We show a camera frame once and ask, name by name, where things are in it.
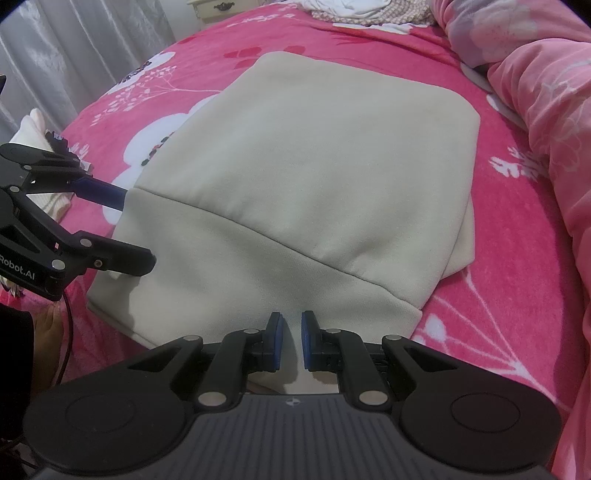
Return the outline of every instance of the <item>white curtain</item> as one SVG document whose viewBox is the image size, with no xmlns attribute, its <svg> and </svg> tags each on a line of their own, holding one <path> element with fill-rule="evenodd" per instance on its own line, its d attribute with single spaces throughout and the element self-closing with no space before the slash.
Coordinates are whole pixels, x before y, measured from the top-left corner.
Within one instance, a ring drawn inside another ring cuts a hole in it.
<svg viewBox="0 0 591 480">
<path fill-rule="evenodd" d="M 24 2 L 0 25 L 0 74 L 8 78 L 0 96 L 0 144 L 32 108 L 60 132 L 173 42 L 158 0 Z"/>
</svg>

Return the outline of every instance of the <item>beige checkered fabric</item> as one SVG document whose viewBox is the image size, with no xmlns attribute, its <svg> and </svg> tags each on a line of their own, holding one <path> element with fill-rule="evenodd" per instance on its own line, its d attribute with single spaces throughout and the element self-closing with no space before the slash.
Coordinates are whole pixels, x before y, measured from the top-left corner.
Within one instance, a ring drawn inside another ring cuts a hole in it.
<svg viewBox="0 0 591 480">
<path fill-rule="evenodd" d="M 381 25 L 384 23 L 413 23 L 415 25 L 433 25 L 435 18 L 427 5 L 427 0 L 392 0 L 382 8 L 376 18 L 345 18 L 336 17 L 321 10 L 312 10 L 312 17 L 331 23 L 351 23 L 356 25 Z"/>
</svg>

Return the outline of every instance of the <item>black pants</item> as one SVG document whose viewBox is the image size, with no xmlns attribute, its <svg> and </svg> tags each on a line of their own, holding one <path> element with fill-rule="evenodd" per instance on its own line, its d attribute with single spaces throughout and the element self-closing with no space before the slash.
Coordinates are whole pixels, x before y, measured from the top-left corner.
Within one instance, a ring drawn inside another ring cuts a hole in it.
<svg viewBox="0 0 591 480">
<path fill-rule="evenodd" d="M 0 304 L 0 437 L 13 440 L 22 433 L 22 418 L 31 397 L 33 319 Z M 20 463 L 0 455 L 2 478 L 23 478 Z"/>
</svg>

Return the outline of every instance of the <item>pink bed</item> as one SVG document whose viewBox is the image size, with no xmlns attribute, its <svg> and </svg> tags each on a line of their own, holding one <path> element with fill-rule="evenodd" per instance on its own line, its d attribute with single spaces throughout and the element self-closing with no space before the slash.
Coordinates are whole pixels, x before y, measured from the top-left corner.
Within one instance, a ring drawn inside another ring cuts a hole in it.
<svg viewBox="0 0 591 480">
<path fill-rule="evenodd" d="M 548 165 L 529 151 L 523 122 L 461 64 L 439 27 L 332 25 L 291 4 L 260 7 L 166 49 L 86 108 L 63 136 L 97 178 L 129 188 L 191 113 L 260 55 L 278 50 L 439 85 L 478 111 L 476 260 L 440 283 L 413 339 L 540 390 L 566 421 L 587 365 L 583 289 Z M 116 217 L 74 199 L 62 225 L 110 235 Z M 67 378 L 142 349 L 86 309 L 93 273 L 67 289 L 75 323 Z M 30 293 L 0 300 L 29 310 L 45 303 Z"/>
</svg>

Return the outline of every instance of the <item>ribbed surface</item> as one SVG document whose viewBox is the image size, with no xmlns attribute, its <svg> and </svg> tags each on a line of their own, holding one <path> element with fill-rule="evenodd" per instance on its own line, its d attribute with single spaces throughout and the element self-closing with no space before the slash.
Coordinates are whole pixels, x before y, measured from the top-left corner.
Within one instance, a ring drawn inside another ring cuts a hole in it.
<svg viewBox="0 0 591 480">
<path fill-rule="evenodd" d="M 76 478 L 45 471 L 39 479 Z M 541 468 L 509 476 L 459 472 L 417 451 L 381 414 L 341 395 L 245 395 L 222 414 L 197 419 L 158 462 L 110 480 L 550 480 Z"/>
</svg>

